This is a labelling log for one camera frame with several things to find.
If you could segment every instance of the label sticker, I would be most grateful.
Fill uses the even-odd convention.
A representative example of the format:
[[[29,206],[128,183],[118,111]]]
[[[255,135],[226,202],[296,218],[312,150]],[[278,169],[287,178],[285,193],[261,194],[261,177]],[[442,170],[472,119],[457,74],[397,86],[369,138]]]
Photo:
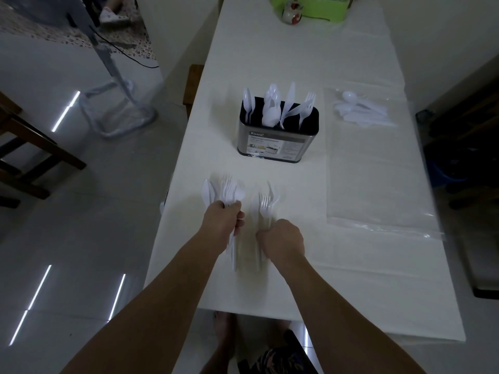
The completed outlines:
[[[304,143],[305,139],[250,131],[246,153],[253,156],[272,157],[295,162]]]

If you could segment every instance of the forearm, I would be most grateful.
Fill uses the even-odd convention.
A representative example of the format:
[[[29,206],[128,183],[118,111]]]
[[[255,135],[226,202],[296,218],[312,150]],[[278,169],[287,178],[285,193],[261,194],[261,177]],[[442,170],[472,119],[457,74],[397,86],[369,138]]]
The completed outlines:
[[[217,255],[196,234],[165,269],[71,360],[63,373],[169,373]]]
[[[423,373],[412,358],[368,321],[302,255],[279,265],[324,372]]]

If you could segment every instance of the glossy floor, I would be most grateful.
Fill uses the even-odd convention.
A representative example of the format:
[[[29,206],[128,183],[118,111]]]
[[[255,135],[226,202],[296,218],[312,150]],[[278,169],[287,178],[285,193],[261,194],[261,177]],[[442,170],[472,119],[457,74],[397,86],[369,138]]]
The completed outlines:
[[[102,63],[90,49],[0,34],[1,90],[24,108],[30,123],[88,164],[78,171],[62,163],[41,177],[37,183],[52,192],[45,201],[0,187],[2,195],[22,201],[17,210],[0,208],[2,373],[59,372],[107,322],[111,311],[115,315],[142,289],[160,218],[158,204],[167,193],[187,118],[183,106],[162,101],[158,69],[114,58],[122,74],[136,83],[137,97],[158,110],[158,119],[143,130],[105,141],[73,107],[51,132],[78,90],[107,82]],[[111,92],[94,104],[113,125],[137,117],[115,108],[119,101],[120,94]],[[39,150],[24,146],[5,160],[26,169],[41,158]],[[466,236],[451,235],[446,252],[467,342],[405,348],[428,373],[497,373],[499,302],[473,297],[458,254],[463,242],[480,244],[489,231],[472,229],[483,225],[477,215],[445,207],[441,213],[451,232],[457,226]],[[261,333],[268,321],[246,316],[239,321],[248,344],[254,343],[256,349],[256,332]],[[303,323],[293,323],[292,328],[320,371]],[[197,310],[175,372],[199,372],[215,346],[212,312]],[[237,371],[235,362],[229,371]]]

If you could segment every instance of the standing fan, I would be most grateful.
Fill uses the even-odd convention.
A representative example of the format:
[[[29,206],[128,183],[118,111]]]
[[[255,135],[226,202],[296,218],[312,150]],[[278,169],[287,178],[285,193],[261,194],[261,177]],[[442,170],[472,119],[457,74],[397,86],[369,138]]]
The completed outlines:
[[[90,127],[104,138],[114,138],[134,131],[142,126],[153,122],[156,117],[156,111],[150,105],[138,102],[132,96],[133,83],[125,80],[111,58],[111,52],[103,44],[99,43],[95,37],[95,25],[88,15],[81,0],[3,0],[20,15],[30,19],[33,22],[51,26],[66,26],[69,24],[67,16],[71,16],[74,23],[90,39],[93,49],[96,51],[100,60],[106,66],[112,81],[109,83],[81,92],[79,104],[85,119]],[[140,111],[142,118],[130,123],[128,126],[116,129],[111,132],[105,132],[102,123],[93,111],[89,98],[104,93],[109,89],[119,87],[125,94],[125,97]]]

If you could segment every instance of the white wall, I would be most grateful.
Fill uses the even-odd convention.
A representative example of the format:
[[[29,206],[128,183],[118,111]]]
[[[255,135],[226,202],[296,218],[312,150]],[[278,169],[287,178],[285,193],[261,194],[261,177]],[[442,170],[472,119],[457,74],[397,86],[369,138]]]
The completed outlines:
[[[441,111],[484,85],[482,73],[474,88],[454,88],[499,53],[499,0],[380,1],[416,111]],[[452,99],[436,102],[452,88]]]
[[[168,101],[182,104],[191,64],[204,64],[222,0],[137,0],[165,81]]]

